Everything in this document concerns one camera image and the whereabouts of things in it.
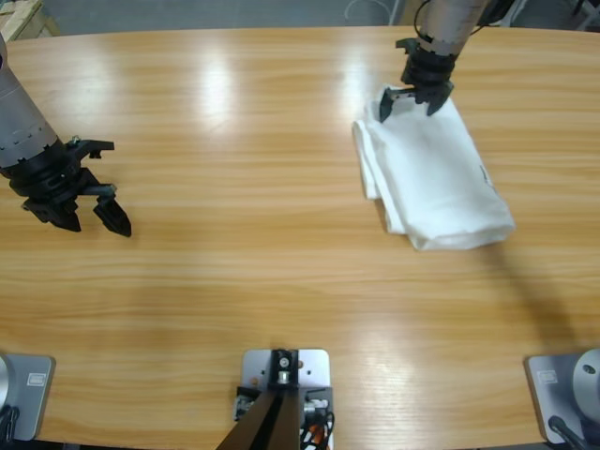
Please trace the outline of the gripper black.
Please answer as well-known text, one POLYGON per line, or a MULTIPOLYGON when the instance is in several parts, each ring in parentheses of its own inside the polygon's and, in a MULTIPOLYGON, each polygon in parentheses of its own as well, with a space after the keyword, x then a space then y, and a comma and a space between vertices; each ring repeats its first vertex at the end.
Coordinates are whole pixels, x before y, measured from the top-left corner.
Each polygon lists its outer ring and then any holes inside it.
POLYGON ((132 234, 127 213, 116 201, 116 187, 102 184, 82 165, 84 158, 100 159, 112 145, 50 145, 30 159, 20 159, 7 168, 9 186, 27 199, 22 209, 42 223, 79 233, 82 228, 76 213, 79 196, 97 198, 95 214, 112 233, 132 234))
POLYGON ((427 116, 435 114, 449 99, 454 85, 451 75, 455 68, 453 54, 439 55, 428 52, 420 45, 397 45, 407 54, 401 81, 409 88, 383 90, 379 105, 379 121, 385 121, 399 98, 415 99, 417 104, 427 104, 427 116))

